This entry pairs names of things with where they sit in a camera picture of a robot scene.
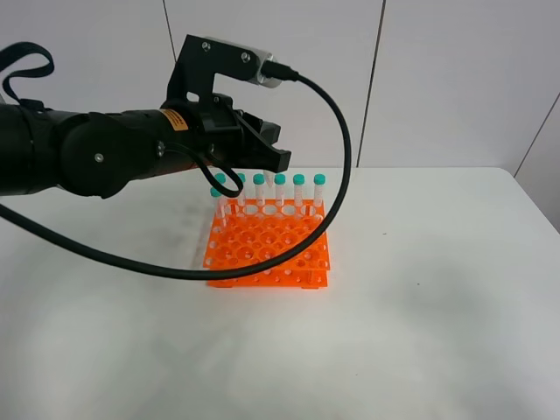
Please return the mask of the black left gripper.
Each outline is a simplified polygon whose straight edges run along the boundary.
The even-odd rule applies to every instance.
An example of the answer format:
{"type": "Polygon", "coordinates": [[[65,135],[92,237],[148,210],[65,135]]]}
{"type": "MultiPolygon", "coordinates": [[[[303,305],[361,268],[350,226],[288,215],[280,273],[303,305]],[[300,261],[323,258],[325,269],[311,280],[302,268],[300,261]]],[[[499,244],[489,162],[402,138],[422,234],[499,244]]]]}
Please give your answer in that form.
{"type": "Polygon", "coordinates": [[[232,109],[222,94],[200,94],[198,100],[168,98],[160,107],[167,119],[159,141],[161,169],[236,167],[273,173],[288,169],[291,152],[275,147],[281,127],[248,112],[232,109]]]}

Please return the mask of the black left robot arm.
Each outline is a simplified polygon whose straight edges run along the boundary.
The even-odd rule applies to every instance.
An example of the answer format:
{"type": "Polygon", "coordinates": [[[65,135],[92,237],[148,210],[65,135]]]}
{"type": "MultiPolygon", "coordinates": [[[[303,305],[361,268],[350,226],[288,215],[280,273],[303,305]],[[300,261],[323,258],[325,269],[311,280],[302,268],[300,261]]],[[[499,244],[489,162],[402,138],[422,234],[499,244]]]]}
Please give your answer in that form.
{"type": "Polygon", "coordinates": [[[15,78],[44,78],[52,55],[32,42],[1,52],[1,193],[34,194],[52,187],[103,199],[129,182],[174,172],[213,168],[235,183],[237,171],[283,172],[291,154],[276,147],[280,127],[234,107],[214,91],[222,75],[275,88],[271,53],[215,38],[187,36],[157,109],[120,113],[70,112],[18,96],[15,78]]]}

